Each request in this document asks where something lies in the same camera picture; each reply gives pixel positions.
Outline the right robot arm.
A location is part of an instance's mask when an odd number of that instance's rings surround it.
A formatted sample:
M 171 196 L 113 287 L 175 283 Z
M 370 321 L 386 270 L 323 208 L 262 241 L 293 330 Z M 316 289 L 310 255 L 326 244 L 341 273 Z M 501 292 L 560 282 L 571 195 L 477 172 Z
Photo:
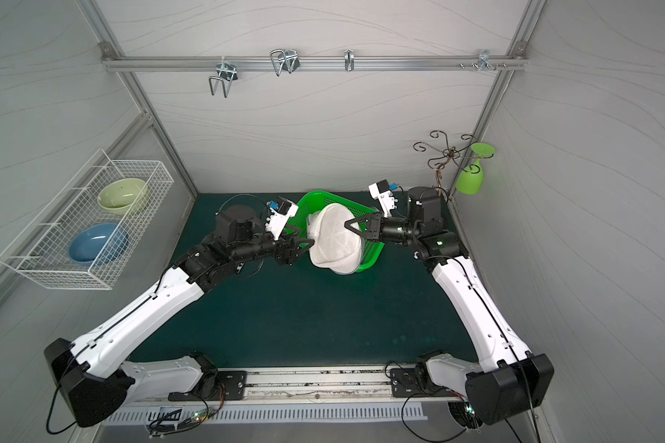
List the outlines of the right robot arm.
M 424 356 L 417 364 L 419 391 L 454 393 L 465 406 L 456 417 L 488 425 L 533 413 L 552 381 L 552 362 L 545 354 L 533 354 L 504 319 L 467 248 L 447 228 L 443 197 L 432 188 L 411 188 L 406 216 L 395 217 L 393 189 L 385 180 L 370 185 L 369 193 L 381 211 L 346 221 L 345 228 L 371 243 L 411 247 L 452 303 L 478 358 L 469 362 L 444 352 Z

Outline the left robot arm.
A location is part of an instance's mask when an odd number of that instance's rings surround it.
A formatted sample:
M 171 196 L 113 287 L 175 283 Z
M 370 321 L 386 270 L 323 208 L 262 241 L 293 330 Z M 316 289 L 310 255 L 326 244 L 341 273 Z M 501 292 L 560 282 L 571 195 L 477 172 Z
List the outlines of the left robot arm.
M 136 363 L 131 353 L 182 309 L 254 260 L 291 265 L 313 245 L 288 223 L 297 205 L 279 198 L 269 216 L 236 205 L 216 216 L 214 232 L 168 267 L 158 282 L 116 315 L 74 341 L 57 339 L 44 350 L 57 389 L 80 427 L 107 419 L 122 405 L 166 393 L 205 397 L 217 368 L 202 354 Z

